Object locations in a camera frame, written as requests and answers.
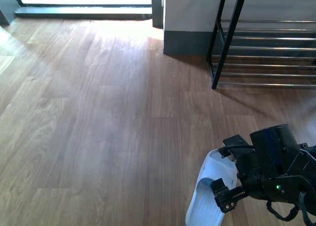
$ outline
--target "robotic arm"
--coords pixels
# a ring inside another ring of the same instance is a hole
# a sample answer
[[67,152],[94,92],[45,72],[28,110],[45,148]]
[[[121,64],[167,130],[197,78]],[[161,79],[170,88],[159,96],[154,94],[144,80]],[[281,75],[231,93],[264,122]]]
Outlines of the robotic arm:
[[[236,159],[241,186],[228,190],[222,179],[211,184],[215,201],[223,213],[233,210],[247,196],[267,201],[278,219],[290,221],[299,210],[304,223],[314,226],[307,212],[316,216],[316,146],[297,144],[289,125],[279,125],[250,134],[253,146],[239,135],[223,141],[222,157]],[[294,204],[289,216],[280,216],[272,202]]]

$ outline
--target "black cable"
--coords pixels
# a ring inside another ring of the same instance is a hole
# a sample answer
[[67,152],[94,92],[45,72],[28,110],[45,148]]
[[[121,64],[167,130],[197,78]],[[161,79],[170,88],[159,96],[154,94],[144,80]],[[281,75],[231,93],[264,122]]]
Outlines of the black cable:
[[316,223],[313,223],[311,221],[311,219],[308,217],[308,214],[307,214],[307,210],[306,210],[305,203],[304,203],[304,198],[305,198],[306,195],[307,195],[306,192],[301,191],[300,197],[299,197],[300,198],[301,210],[302,210],[302,213],[303,213],[303,220],[304,220],[304,223],[307,226],[316,226]]
[[294,208],[291,209],[289,215],[286,217],[282,217],[277,211],[275,211],[272,208],[272,201],[270,201],[270,200],[267,201],[267,209],[270,213],[274,214],[277,219],[282,220],[282,221],[286,221],[286,222],[289,222],[292,219],[294,219],[297,216],[298,211],[299,211],[298,205],[294,204]]

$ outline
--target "wooden floor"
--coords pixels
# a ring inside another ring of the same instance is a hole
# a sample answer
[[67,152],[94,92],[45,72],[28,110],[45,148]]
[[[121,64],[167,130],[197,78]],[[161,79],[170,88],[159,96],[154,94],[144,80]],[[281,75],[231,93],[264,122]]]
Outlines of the wooden floor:
[[[204,57],[163,55],[151,24],[0,28],[1,226],[184,226],[202,162],[224,138],[289,123],[316,143],[316,90],[212,90]],[[222,223],[303,224],[251,198]]]

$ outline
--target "door threshold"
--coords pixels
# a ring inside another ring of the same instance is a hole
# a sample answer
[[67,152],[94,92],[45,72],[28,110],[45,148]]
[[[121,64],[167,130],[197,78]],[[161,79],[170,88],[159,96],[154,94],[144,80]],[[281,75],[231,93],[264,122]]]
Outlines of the door threshold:
[[152,18],[151,7],[21,7],[18,17],[63,19],[147,20]]

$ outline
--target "slide sandal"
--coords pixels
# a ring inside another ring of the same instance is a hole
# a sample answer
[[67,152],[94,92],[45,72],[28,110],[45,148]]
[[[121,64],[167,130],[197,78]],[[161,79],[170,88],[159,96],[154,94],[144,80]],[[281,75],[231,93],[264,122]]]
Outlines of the slide sandal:
[[224,213],[216,205],[211,182],[223,179],[229,190],[237,183],[237,169],[229,158],[214,149],[210,151],[201,167],[196,188],[186,215],[186,226],[220,226]]

